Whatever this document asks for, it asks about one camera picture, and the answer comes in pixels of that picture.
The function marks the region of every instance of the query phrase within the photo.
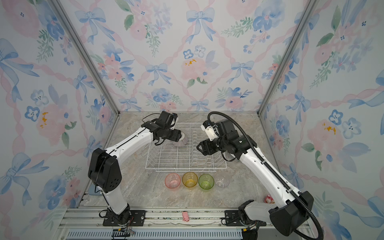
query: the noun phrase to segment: marble countertop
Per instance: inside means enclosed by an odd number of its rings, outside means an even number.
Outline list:
[[[141,119],[151,112],[124,112],[111,138],[110,146],[131,135],[141,125]],[[204,122],[207,113],[177,113],[179,122]],[[269,141],[256,113],[226,113],[242,126],[263,151],[267,159],[276,167]],[[212,115],[213,121],[223,117]],[[227,162],[227,168],[209,172],[213,177],[224,173],[230,178],[226,188],[214,186],[203,190],[197,184],[192,188],[183,183],[176,189],[165,186],[165,177],[170,172],[156,172],[145,169],[148,146],[144,146],[131,155],[121,166],[121,190],[130,206],[135,207],[223,207],[237,208],[249,199],[263,202],[268,194],[259,179],[242,163]],[[180,177],[185,172],[178,172]],[[197,176],[206,172],[195,172]],[[107,206],[102,196],[88,196],[85,206]]]

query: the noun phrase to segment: vent grille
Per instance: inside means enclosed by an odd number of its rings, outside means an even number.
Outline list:
[[[134,229],[135,234],[127,239],[243,239],[239,229]],[[124,239],[124,232],[112,229],[71,229],[66,239]]]

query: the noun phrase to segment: pink cup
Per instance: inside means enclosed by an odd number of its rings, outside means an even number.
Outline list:
[[[166,176],[166,186],[167,188],[174,189],[180,185],[181,178],[177,173],[170,173]]]

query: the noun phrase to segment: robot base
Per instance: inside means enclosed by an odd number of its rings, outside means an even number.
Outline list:
[[[124,227],[129,224],[131,227],[142,227],[144,225],[145,212],[145,210],[129,210],[129,207],[127,207],[120,215],[116,215],[113,211],[107,209],[103,226]]]

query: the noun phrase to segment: pink toy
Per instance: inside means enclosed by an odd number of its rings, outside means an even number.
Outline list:
[[[183,212],[183,221],[186,221],[186,222],[189,221],[188,212]]]

